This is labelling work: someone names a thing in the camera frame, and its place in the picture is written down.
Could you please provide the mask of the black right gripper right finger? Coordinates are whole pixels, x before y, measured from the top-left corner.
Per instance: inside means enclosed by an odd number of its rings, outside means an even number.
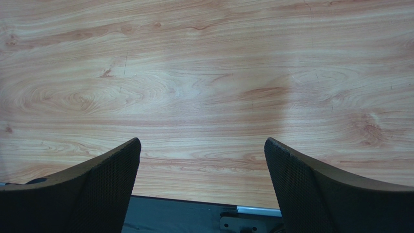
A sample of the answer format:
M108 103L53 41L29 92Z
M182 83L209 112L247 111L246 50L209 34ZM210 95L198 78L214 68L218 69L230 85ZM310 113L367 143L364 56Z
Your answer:
M286 232L413 232L413 187L347 172L273 138L264 153Z

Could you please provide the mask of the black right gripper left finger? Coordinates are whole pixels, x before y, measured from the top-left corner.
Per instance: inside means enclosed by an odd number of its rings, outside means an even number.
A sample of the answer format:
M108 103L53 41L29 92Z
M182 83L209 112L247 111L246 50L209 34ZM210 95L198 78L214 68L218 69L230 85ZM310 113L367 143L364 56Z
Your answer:
M129 206L141 143L122 145L57 173L0 188L3 233L119 233Z

